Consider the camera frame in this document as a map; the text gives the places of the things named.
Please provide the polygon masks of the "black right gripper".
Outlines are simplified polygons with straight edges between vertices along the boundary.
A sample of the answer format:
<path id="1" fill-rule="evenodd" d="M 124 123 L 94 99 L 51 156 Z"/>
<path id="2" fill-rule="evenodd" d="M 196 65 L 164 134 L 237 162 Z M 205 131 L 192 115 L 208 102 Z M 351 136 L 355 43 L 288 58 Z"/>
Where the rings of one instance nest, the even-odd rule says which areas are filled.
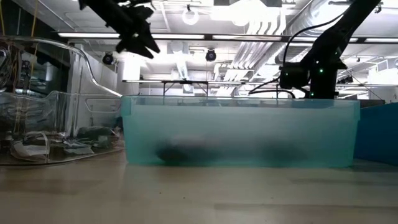
<path id="1" fill-rule="evenodd" d="M 316 61 L 310 69 L 310 98 L 334 99 L 337 65 Z"/>

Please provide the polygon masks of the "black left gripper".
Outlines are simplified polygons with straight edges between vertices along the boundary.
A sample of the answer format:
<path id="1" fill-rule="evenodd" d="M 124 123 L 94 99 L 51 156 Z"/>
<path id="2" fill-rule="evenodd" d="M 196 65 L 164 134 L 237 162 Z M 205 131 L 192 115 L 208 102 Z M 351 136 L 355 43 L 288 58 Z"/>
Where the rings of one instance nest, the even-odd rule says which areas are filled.
<path id="1" fill-rule="evenodd" d="M 105 21 L 106 27 L 119 34 L 116 52 L 125 50 L 150 59 L 154 56 L 149 49 L 160 52 L 147 22 L 154 10 L 146 4 L 152 4 L 152 0 L 78 0 L 78 3 L 81 10 L 89 7 Z"/>

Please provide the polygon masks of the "dark objects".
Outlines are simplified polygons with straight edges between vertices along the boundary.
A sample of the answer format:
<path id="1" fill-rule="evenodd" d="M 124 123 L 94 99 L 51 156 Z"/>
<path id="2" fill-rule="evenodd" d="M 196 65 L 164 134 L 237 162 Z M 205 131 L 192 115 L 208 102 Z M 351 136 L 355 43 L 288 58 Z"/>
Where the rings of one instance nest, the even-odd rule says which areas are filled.
<path id="1" fill-rule="evenodd" d="M 183 140 L 159 143 L 155 155 L 167 166 L 207 166 L 219 158 L 208 144 Z"/>

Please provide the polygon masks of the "white table with black legs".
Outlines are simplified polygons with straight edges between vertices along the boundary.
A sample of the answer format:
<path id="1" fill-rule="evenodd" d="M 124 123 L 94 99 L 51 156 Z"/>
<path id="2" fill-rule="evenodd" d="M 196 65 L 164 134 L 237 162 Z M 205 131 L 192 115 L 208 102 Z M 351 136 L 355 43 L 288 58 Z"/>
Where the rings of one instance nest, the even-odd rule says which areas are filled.
<path id="1" fill-rule="evenodd" d="M 248 82 L 218 82 L 218 81 L 201 81 L 201 80 L 123 80 L 123 83 L 138 83 L 138 84 L 153 84 L 153 83 L 161 83 L 163 85 L 162 96 L 168 92 L 168 88 L 166 88 L 167 84 L 171 84 L 170 87 L 175 84 L 179 85 L 198 85 L 208 96 L 209 86 L 210 85 L 247 85 Z"/>
<path id="2" fill-rule="evenodd" d="M 310 91 L 310 86 L 292 88 L 290 90 L 283 89 L 279 86 L 278 83 L 269 83 L 267 86 L 270 86 L 271 89 L 261 88 L 261 86 L 255 87 L 253 90 L 248 91 L 247 96 L 256 95 L 261 93 L 275 93 L 278 95 L 279 93 L 286 93 L 292 98 L 299 98 L 299 95 L 294 93 L 295 90 L 302 92 L 302 98 L 304 95 L 310 95 L 311 97 L 315 96 Z M 384 92 L 391 91 L 398 98 L 398 85 L 379 85 L 379 84 L 363 84 L 363 83 L 354 83 L 354 84 L 336 84 L 335 89 L 333 90 L 334 98 L 348 98 L 356 95 L 367 94 L 369 98 L 371 95 L 376 97 L 378 100 L 386 100 L 387 96 L 382 96 Z"/>

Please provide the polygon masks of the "white ceiling pipe bundle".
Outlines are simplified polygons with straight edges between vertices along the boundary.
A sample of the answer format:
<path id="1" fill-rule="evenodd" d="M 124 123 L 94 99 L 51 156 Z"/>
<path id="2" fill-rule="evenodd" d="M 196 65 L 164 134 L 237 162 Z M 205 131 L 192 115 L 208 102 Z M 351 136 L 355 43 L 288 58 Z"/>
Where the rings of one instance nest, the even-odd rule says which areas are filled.
<path id="1" fill-rule="evenodd" d="M 246 34 L 249 35 L 279 35 L 286 27 L 286 16 L 283 10 L 268 12 L 259 20 L 251 19 Z M 241 79 L 261 59 L 262 54 L 269 48 L 270 43 L 242 42 L 229 69 L 226 71 L 224 82 L 240 82 Z"/>

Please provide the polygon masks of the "blue plastic bin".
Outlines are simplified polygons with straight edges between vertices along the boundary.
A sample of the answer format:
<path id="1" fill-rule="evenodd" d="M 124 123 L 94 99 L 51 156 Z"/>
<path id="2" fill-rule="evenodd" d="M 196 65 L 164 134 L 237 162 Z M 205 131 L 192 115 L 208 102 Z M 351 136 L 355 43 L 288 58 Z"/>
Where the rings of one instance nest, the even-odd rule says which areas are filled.
<path id="1" fill-rule="evenodd" d="M 398 103 L 361 109 L 354 158 L 398 167 Z"/>

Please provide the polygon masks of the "black ceiling track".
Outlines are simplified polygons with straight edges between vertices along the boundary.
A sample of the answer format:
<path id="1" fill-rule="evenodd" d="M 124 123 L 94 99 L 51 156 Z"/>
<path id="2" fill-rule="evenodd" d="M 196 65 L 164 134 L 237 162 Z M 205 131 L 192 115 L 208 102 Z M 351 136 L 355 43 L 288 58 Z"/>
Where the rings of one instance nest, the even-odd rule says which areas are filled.
<path id="1" fill-rule="evenodd" d="M 342 0 L 342 1 L 328 1 L 328 5 L 333 6 L 349 6 L 353 3 L 354 0 Z M 378 5 L 374 8 L 373 13 L 378 14 L 382 11 L 382 6 L 384 3 L 380 1 Z"/>

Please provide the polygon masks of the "green translucent plastic bin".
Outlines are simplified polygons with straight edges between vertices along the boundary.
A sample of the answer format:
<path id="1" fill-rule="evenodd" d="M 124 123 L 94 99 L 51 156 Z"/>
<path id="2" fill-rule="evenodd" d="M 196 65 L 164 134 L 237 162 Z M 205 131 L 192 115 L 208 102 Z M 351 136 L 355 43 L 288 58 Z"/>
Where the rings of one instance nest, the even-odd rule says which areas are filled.
<path id="1" fill-rule="evenodd" d="M 207 166 L 340 168 L 353 163 L 361 115 L 351 100 L 130 95 L 121 117 L 131 164 L 165 165 L 156 146 L 183 140 L 219 154 Z"/>

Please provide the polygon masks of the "clear plastic bin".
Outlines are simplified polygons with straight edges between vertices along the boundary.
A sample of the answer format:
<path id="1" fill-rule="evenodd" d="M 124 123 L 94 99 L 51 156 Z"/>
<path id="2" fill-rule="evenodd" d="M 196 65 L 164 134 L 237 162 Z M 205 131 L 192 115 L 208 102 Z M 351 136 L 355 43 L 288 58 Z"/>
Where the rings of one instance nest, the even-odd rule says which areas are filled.
<path id="1" fill-rule="evenodd" d="M 0 167 L 46 166 L 124 149 L 121 95 L 116 74 L 80 46 L 37 37 L 0 36 Z M 82 127 L 111 128 L 115 136 L 78 139 Z M 47 160 L 11 152 L 31 131 L 50 140 Z M 70 155 L 63 142 L 76 139 L 94 154 Z"/>

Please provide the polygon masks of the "white ceiling duct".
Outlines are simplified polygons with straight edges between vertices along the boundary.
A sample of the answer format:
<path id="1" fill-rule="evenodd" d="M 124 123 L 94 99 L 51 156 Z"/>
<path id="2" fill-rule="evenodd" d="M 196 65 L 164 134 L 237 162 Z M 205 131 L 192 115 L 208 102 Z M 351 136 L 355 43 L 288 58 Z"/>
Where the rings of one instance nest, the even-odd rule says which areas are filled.
<path id="1" fill-rule="evenodd" d="M 167 44 L 167 54 L 171 56 L 172 60 L 176 64 L 179 78 L 183 81 L 188 81 L 189 74 L 187 68 L 188 44 L 183 41 L 171 41 Z"/>

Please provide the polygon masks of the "grey round air duct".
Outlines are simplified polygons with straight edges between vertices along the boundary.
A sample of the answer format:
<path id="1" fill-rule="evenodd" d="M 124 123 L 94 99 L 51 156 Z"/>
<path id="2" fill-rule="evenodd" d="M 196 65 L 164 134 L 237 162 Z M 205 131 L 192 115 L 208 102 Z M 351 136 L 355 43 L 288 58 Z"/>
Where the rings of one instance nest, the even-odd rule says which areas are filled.
<path id="1" fill-rule="evenodd" d="M 332 5 L 329 3 L 330 1 L 338 0 L 309 0 L 307 5 L 303 7 L 298 15 L 294 16 L 293 19 L 288 21 L 287 27 L 282 34 L 293 36 L 304 28 L 329 22 L 332 19 L 341 16 L 341 14 L 344 13 L 348 8 L 348 6 Z M 323 27 L 302 32 L 299 34 L 299 36 L 319 36 L 324 30 L 328 29 L 335 23 L 336 22 L 332 22 L 331 24 L 325 25 Z M 282 44 L 277 47 L 280 52 L 278 56 L 273 57 L 273 60 L 276 64 L 282 64 L 285 45 L 286 44 Z"/>

